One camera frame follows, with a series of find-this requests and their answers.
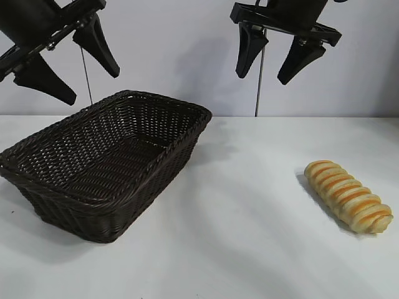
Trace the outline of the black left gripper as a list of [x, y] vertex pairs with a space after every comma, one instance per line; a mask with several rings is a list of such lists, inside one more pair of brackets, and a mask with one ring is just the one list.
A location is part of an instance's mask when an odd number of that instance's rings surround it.
[[72, 106], [76, 93], [39, 54], [43, 49], [53, 50], [72, 32], [73, 41], [117, 78], [120, 67], [97, 15], [105, 6], [105, 1], [72, 1], [64, 7], [55, 1], [1, 1], [1, 32], [14, 42], [1, 56], [1, 80], [14, 72], [16, 85], [46, 93]]

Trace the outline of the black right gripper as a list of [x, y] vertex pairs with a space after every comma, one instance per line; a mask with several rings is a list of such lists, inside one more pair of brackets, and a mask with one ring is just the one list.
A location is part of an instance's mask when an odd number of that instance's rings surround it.
[[244, 78], [256, 57], [269, 42], [265, 29], [294, 36], [289, 53], [277, 75], [280, 83], [288, 84], [303, 68], [321, 58], [323, 43], [336, 46], [342, 34], [317, 22], [327, 1], [268, 1], [261, 5], [236, 2], [230, 13], [239, 26], [239, 52], [236, 74]]

